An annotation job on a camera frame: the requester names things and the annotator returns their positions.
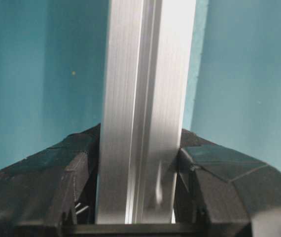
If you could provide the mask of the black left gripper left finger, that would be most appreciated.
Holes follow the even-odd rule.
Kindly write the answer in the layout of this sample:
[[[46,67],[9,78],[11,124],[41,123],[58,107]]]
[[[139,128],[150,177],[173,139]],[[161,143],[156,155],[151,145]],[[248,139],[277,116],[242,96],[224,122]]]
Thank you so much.
[[[0,237],[60,237],[95,222],[100,125],[0,170]]]

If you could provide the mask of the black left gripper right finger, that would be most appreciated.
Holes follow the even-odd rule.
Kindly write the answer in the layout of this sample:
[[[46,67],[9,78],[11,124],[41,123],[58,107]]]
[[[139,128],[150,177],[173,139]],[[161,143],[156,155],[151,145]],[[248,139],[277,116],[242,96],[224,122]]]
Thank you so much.
[[[183,130],[175,220],[208,237],[281,237],[281,172]]]

